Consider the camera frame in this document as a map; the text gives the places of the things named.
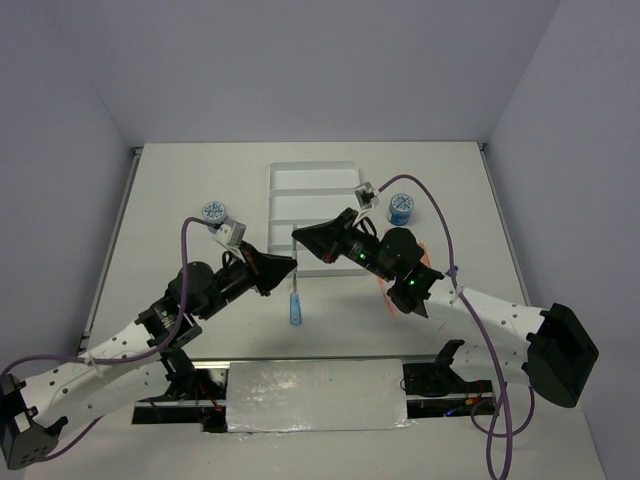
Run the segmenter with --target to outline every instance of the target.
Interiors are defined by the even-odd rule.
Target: screwdriver
[[[291,257],[298,259],[298,247],[296,239],[293,239],[293,249]],[[293,270],[293,292],[289,295],[289,322],[291,325],[300,325],[302,323],[302,310],[300,309],[300,296],[298,295],[298,267]]]

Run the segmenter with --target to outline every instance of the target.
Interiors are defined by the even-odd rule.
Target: gray wall
[[[1,3],[0,65],[4,367],[26,354],[75,353],[131,155],[55,26],[31,2]]]
[[[558,0],[49,0],[127,140],[487,140]]]
[[[489,142],[533,299],[600,347],[583,404],[609,479],[640,477],[639,25],[637,0],[563,0]]]

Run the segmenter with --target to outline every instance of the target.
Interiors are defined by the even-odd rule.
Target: blue container
[[[222,225],[228,218],[227,207],[220,202],[209,202],[202,207],[202,218],[207,222],[219,223]],[[211,233],[216,233],[216,229],[208,227]]]
[[[395,226],[406,225],[409,221],[409,217],[411,217],[412,211],[413,198],[406,193],[398,193],[391,197],[387,220]]]

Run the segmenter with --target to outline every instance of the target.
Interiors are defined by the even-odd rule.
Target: white panel
[[[400,360],[234,363],[227,387],[233,432],[405,427]]]
[[[559,0],[44,3],[141,145],[486,140]]]

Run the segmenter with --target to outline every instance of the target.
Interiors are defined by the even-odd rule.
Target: black mount
[[[554,303],[531,342],[527,373],[533,389],[561,407],[575,407],[600,352],[570,308]]]
[[[424,265],[424,250],[406,228],[392,228],[382,240],[363,231],[354,222],[358,212],[344,210],[335,220],[294,230],[291,234],[324,263],[334,263],[344,255],[374,275],[395,280],[387,294],[403,313],[427,317],[424,301],[429,289],[444,275]]]

